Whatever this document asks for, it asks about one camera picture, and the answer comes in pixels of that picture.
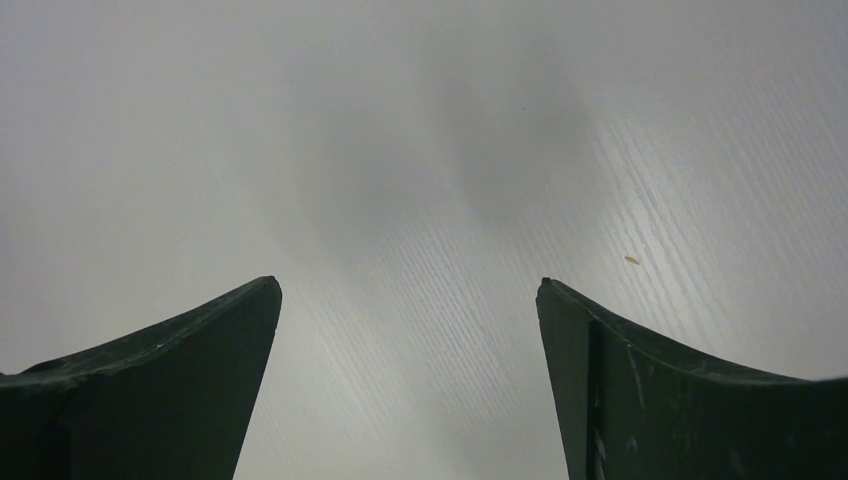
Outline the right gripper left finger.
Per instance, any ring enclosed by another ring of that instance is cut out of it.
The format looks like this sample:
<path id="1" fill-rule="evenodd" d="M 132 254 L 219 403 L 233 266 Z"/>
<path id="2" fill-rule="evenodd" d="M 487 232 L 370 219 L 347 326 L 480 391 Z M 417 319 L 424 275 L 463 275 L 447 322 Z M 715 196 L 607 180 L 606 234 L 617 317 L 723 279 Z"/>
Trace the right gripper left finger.
<path id="1" fill-rule="evenodd" d="M 1 379 L 5 479 L 230 479 L 283 302 L 271 276 Z"/>

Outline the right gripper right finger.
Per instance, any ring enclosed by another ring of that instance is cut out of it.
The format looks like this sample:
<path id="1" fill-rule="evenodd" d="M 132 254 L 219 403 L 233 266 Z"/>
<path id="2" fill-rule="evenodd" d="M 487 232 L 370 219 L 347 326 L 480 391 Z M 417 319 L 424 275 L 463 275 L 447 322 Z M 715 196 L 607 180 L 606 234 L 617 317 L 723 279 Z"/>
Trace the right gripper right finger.
<path id="1" fill-rule="evenodd" d="M 555 279 L 536 308 L 571 478 L 846 477 L 845 379 L 720 359 Z"/>

